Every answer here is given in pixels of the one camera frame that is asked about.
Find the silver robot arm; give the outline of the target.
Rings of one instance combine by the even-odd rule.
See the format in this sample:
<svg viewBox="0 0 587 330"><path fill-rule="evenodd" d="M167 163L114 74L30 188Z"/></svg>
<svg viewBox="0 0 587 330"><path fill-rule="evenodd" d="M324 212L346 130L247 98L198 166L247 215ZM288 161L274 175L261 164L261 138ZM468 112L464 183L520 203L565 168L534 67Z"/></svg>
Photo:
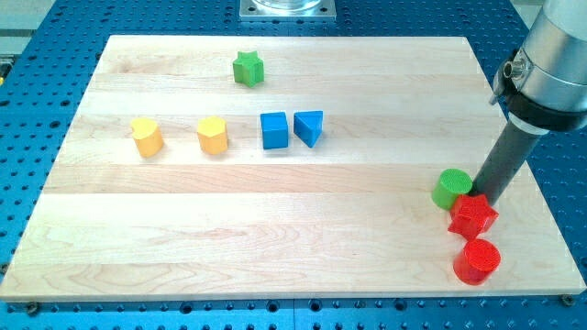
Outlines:
<svg viewBox="0 0 587 330"><path fill-rule="evenodd" d="M498 68L495 104L504 97L509 121L535 136L586 125L586 0L551 0L521 47Z"/></svg>

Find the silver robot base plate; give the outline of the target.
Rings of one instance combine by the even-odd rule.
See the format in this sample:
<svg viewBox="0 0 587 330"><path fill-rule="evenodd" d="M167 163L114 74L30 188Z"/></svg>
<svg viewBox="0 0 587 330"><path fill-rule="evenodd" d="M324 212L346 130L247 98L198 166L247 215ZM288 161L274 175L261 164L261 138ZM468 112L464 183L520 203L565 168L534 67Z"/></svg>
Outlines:
<svg viewBox="0 0 587 330"><path fill-rule="evenodd" d="M240 0L241 20L335 19L335 0Z"/></svg>

